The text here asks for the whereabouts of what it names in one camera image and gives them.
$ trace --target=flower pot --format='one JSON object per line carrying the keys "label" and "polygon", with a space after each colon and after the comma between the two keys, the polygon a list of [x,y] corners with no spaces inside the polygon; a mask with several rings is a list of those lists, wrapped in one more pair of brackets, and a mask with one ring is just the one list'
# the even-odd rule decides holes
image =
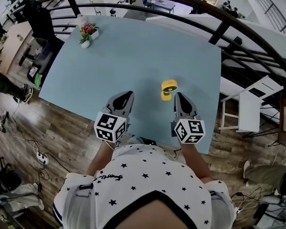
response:
{"label": "flower pot", "polygon": [[82,48],[87,48],[90,46],[90,41],[85,41],[84,43],[81,44]]}
{"label": "flower pot", "polygon": [[90,37],[92,40],[97,39],[99,37],[99,30],[95,30],[95,32],[92,35],[90,35]]}

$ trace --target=power strip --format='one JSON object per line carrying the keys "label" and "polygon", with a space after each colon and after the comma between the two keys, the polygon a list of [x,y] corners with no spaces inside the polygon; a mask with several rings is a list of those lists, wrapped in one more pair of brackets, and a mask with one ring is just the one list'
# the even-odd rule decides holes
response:
{"label": "power strip", "polygon": [[43,154],[40,151],[36,153],[36,157],[39,163],[44,164],[45,166],[49,163],[49,156],[47,154]]}

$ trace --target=table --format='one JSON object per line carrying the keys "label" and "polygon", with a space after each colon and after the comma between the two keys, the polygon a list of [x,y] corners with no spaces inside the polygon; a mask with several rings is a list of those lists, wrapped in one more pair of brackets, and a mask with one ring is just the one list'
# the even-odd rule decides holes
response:
{"label": "table", "polygon": [[[2,49],[0,54],[0,60],[2,63],[0,65],[0,72],[4,75],[10,70],[10,66],[17,55],[20,47],[25,42],[25,39],[28,37],[29,33],[31,32],[32,28],[29,22],[23,22],[16,25],[13,25],[8,33],[8,38],[6,39],[4,44],[0,45],[0,49]],[[21,35],[23,40],[20,41],[17,35]]]}
{"label": "table", "polygon": [[170,13],[171,13],[171,11],[173,11],[173,13],[174,13],[175,3],[172,2],[172,1],[155,0],[155,3],[152,3],[152,0],[147,0],[147,2],[150,3],[153,7],[158,7],[158,8],[161,8],[161,9],[169,10]]}
{"label": "table", "polygon": [[134,91],[128,132],[179,147],[171,137],[174,101],[161,100],[161,83],[178,82],[205,122],[197,145],[208,153],[217,114],[221,75],[220,48],[191,35],[144,21],[90,16],[100,36],[89,48],[79,45],[75,28],[57,55],[39,97],[95,120],[108,99]]}

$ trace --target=staircase railing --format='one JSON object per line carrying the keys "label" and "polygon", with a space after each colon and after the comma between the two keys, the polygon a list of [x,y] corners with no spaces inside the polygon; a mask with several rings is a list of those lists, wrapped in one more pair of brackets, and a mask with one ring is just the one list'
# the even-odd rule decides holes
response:
{"label": "staircase railing", "polygon": [[[48,2],[51,0],[38,0],[41,3]],[[190,7],[195,7],[204,13],[208,13],[216,18],[218,18],[221,21],[221,24],[218,26],[216,30],[209,28],[205,25],[202,25],[200,23],[197,23],[195,21],[183,18],[178,15],[170,14],[167,12],[154,10],[150,8],[140,7],[140,6],[134,6],[134,5],[125,5],[125,4],[113,4],[113,3],[85,3],[85,4],[77,4],[75,0],[68,0],[69,4],[68,6],[61,6],[61,7],[55,7],[48,9],[49,11],[53,10],[63,10],[63,9],[72,9],[74,15],[68,15],[68,16],[58,16],[58,17],[52,17],[52,20],[59,20],[59,19],[75,19],[77,15],[80,13],[80,8],[83,7],[110,7],[110,8],[122,8],[122,9],[128,9],[128,10],[137,10],[137,11],[143,11],[146,13],[153,13],[156,15],[165,16],[189,25],[192,25],[196,28],[199,28],[203,31],[206,31],[210,33],[212,36],[209,40],[209,43],[216,45],[219,40],[223,40],[229,44],[227,48],[222,48],[222,66],[226,67],[224,60],[232,60],[235,63],[238,64],[240,68],[246,69],[249,72],[251,72],[252,76],[255,76],[256,79],[261,79],[263,77],[263,74],[261,74],[259,71],[255,70],[255,68],[251,67],[249,64],[244,63],[245,60],[240,60],[237,55],[235,55],[235,51],[241,52],[242,54],[246,55],[249,60],[255,61],[257,64],[261,65],[267,74],[270,75],[270,77],[276,81],[278,84],[282,85],[284,87],[284,93],[286,93],[286,80],[284,77],[279,76],[274,70],[273,65],[279,67],[280,69],[284,70],[286,72],[286,60],[281,57],[281,55],[260,35],[258,35],[254,30],[249,28],[247,25],[243,24],[240,20],[235,19],[234,17],[230,16],[229,14],[221,11],[220,9],[204,3],[201,0],[171,0],[174,2],[182,3]],[[23,10],[23,7],[18,8],[14,13],[20,13]],[[57,27],[75,27],[75,25],[72,24],[62,24],[62,25],[54,25],[54,28]],[[240,38],[231,39],[225,36],[225,32],[228,28],[233,27],[240,31],[244,36],[248,37],[252,41],[254,41],[257,45],[259,45],[268,55],[268,61],[266,62],[264,59],[262,59],[259,55],[254,53],[253,51],[248,50],[247,48],[243,47],[242,40]],[[68,31],[56,31],[56,34],[70,34]]]}
{"label": "staircase railing", "polygon": [[256,0],[269,18],[274,29],[286,34],[286,19],[272,0]]}

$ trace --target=star print shirt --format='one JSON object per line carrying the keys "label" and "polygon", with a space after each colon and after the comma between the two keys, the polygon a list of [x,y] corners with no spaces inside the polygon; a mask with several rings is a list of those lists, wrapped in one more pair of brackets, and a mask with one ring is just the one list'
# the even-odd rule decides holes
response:
{"label": "star print shirt", "polygon": [[141,144],[115,150],[95,177],[69,173],[53,207],[65,229],[112,229],[154,200],[188,228],[229,229],[234,221],[223,181],[204,184],[163,149]]}

